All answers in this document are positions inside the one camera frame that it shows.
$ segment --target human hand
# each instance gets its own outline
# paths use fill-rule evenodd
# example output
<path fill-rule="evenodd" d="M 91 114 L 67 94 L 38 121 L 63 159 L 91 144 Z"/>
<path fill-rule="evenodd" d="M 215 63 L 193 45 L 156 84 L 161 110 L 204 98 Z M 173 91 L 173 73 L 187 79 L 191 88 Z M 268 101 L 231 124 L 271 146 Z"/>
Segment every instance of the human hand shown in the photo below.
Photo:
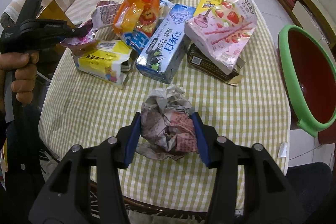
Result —
<path fill-rule="evenodd" d="M 16 99 L 23 104 L 30 104 L 33 99 L 33 88 L 36 78 L 36 63 L 39 60 L 39 53 L 33 52 L 22 54 L 9 52 L 0 55 L 0 111 L 5 113 L 4 85 L 6 72 L 15 71 L 16 81 L 13 81 L 11 89 L 16 93 Z"/>

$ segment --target guitar illustration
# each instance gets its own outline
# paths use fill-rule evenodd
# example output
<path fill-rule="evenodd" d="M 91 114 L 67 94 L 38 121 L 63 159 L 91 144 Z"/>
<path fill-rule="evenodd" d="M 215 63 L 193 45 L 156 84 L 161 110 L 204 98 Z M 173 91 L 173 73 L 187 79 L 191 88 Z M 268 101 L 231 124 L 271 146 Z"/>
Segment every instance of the guitar illustration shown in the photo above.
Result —
<path fill-rule="evenodd" d="M 209 13 L 211 9 L 209 9 L 205 15 L 198 15 L 198 17 L 194 18 L 194 22 L 196 25 L 200 26 L 201 28 L 206 29 L 208 27 L 208 20 L 209 20 Z"/>

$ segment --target green bowl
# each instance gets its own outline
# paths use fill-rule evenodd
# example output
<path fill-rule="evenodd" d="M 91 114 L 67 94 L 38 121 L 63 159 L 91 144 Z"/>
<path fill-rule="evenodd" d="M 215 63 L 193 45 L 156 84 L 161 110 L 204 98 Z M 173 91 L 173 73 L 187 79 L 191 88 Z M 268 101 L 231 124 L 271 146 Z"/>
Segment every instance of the green bowl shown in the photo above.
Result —
<path fill-rule="evenodd" d="M 336 68 L 323 47 L 295 25 L 280 31 L 278 51 L 297 125 L 316 137 L 336 119 Z"/>

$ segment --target table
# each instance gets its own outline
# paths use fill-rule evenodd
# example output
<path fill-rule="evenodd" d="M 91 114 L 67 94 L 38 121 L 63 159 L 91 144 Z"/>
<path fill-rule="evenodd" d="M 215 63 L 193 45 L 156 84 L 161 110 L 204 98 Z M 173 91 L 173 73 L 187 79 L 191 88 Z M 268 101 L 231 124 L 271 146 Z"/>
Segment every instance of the table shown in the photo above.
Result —
<path fill-rule="evenodd" d="M 174 0 L 197 6 L 200 0 Z M 184 57 L 173 84 L 183 86 L 186 98 L 204 124 L 234 143 L 262 143 L 283 172 L 286 158 L 277 158 L 281 143 L 289 142 L 290 108 L 281 80 L 272 36 L 255 6 L 258 25 L 241 53 L 246 61 L 239 86 L 222 83 L 193 67 Z M 150 90 L 168 85 L 141 75 L 135 68 L 124 90 L 76 70 L 66 50 L 50 84 L 39 123 L 42 141 L 59 158 L 76 143 L 100 144 L 129 125 Z M 120 170 L 123 194 L 149 204 L 177 210 L 205 212 L 215 181 L 199 155 L 190 153 L 173 161 L 149 160 L 135 154 L 128 170 Z M 91 178 L 95 180 L 95 169 Z M 243 169 L 239 168 L 236 208 L 244 201 Z"/>

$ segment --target orange plastic bag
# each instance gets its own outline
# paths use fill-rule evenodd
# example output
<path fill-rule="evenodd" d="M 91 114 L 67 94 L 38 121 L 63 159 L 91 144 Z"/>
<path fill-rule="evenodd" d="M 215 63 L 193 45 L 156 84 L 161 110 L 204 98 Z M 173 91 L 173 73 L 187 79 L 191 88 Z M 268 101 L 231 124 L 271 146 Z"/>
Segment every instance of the orange plastic bag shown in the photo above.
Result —
<path fill-rule="evenodd" d="M 159 20 L 160 0 L 125 0 L 115 17 L 115 33 L 141 53 Z"/>

